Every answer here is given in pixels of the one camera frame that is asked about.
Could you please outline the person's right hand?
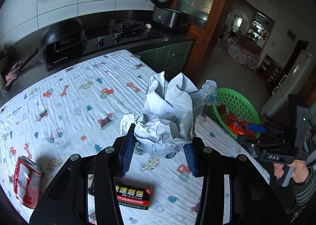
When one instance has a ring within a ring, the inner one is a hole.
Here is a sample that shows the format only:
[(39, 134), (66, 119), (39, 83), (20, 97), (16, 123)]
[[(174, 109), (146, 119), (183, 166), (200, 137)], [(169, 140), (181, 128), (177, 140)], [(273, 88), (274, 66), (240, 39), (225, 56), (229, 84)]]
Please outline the person's right hand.
[[(294, 168), (291, 175), (295, 183), (303, 183), (309, 176), (309, 169), (306, 165), (306, 161), (294, 160), (294, 162), (288, 167)], [(284, 174), (284, 169), (282, 164), (274, 163), (274, 175), (276, 177), (281, 177)]]

